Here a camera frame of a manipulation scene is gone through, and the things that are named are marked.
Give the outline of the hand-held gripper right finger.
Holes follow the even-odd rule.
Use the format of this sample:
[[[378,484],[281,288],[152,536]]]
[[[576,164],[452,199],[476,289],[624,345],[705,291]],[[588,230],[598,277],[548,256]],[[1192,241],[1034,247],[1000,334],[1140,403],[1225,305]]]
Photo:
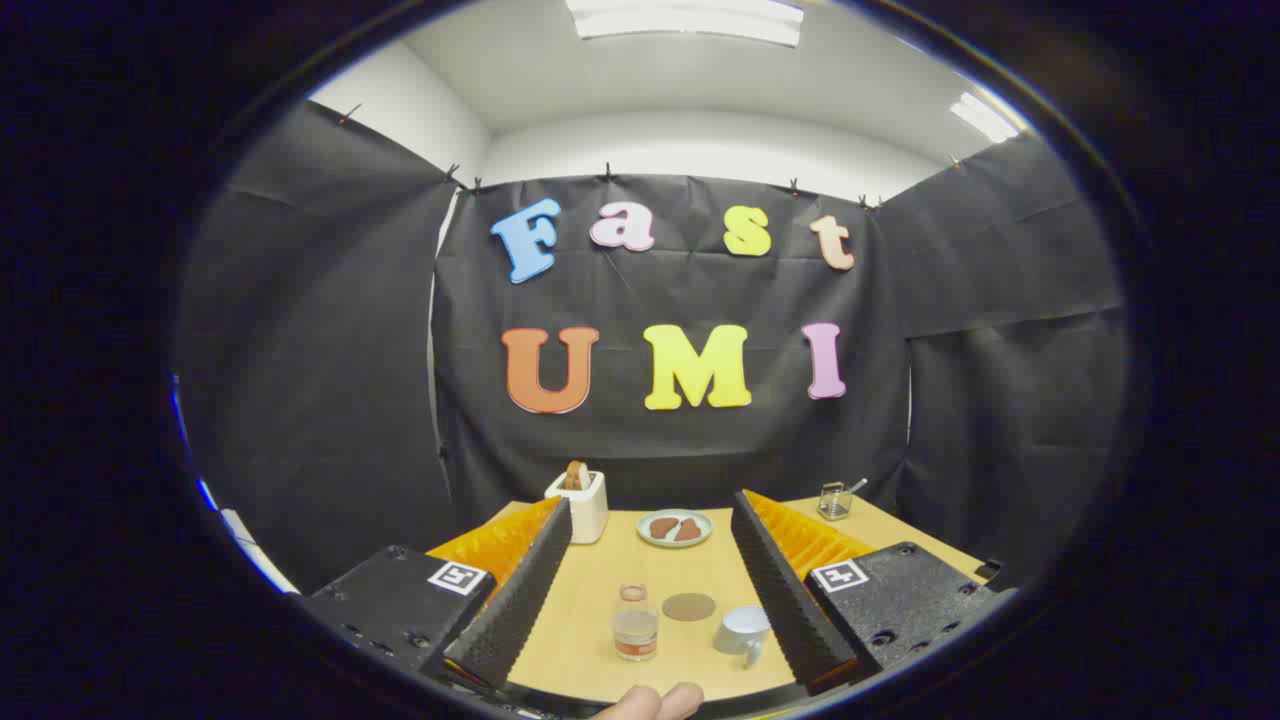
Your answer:
[[[733,497],[730,527],[781,652],[810,694],[915,659],[1001,597],[918,543],[873,550],[748,489]]]

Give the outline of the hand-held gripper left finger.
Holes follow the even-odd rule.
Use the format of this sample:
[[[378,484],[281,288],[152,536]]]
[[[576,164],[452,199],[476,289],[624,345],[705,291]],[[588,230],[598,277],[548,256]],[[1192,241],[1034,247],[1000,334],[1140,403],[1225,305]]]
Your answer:
[[[301,598],[347,644],[403,673],[502,688],[570,546],[558,497],[428,552],[388,546]]]

